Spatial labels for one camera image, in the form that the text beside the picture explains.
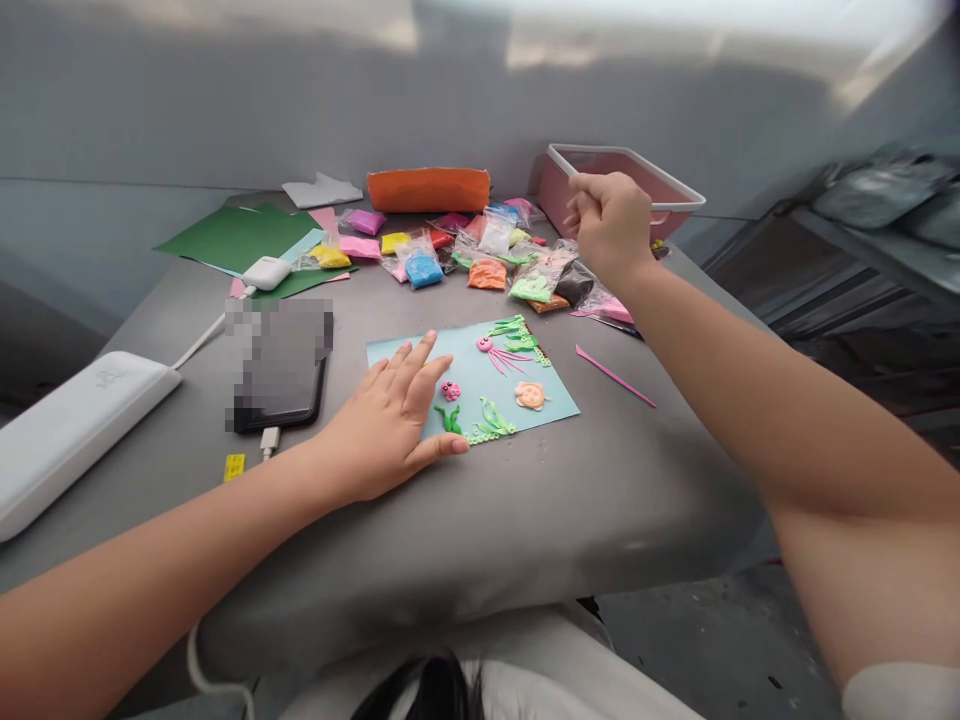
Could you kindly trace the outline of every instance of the smartphone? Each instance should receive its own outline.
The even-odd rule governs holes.
[[[324,301],[293,298],[255,313],[243,376],[234,385],[234,432],[309,425],[320,415],[333,313],[318,303]]]

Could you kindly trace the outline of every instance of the pink plastic basket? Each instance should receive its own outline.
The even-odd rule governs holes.
[[[636,180],[653,200],[651,242],[666,240],[706,202],[696,190],[629,148],[553,143],[547,146],[538,201],[561,235],[565,232],[563,221],[570,214],[567,202],[573,197],[567,179],[578,172],[599,175],[622,172]]]

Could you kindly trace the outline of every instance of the clay octopus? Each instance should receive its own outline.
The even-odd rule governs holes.
[[[543,394],[543,385],[540,383],[520,383],[514,392],[517,394],[517,405],[537,412],[543,410],[544,401],[550,399]]]
[[[440,392],[443,393],[443,397],[446,398],[447,402],[453,402],[460,397],[460,386],[447,381],[440,386]]]
[[[483,337],[477,340],[477,349],[480,352],[487,353],[487,355],[490,358],[490,362],[492,362],[493,366],[500,371],[501,375],[506,375],[507,373],[504,372],[502,367],[500,367],[500,363],[497,362],[498,360],[501,363],[503,363],[505,366],[510,366],[514,370],[517,370],[521,373],[523,373],[523,370],[521,370],[519,367],[514,365],[513,362],[530,362],[530,358],[525,358],[522,355],[517,355],[516,353],[511,353],[511,352],[507,352],[506,350],[499,350],[495,348],[493,346],[493,340],[491,340],[488,337]]]

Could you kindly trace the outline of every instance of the hand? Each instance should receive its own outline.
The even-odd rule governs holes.
[[[623,173],[570,178],[577,194],[564,221],[584,262],[614,294],[636,271],[656,266],[650,251],[650,197]]]
[[[437,458],[469,449],[456,433],[420,441],[437,381],[453,362],[443,355],[424,365],[436,341],[431,330],[416,348],[406,342],[389,363],[377,362],[333,420],[301,446],[314,458],[314,477],[329,472],[337,483],[331,489],[338,504],[373,500]]]

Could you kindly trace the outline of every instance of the orange pencil case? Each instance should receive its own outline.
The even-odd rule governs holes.
[[[378,212],[482,212],[490,203],[490,173],[470,168],[418,168],[367,173]]]

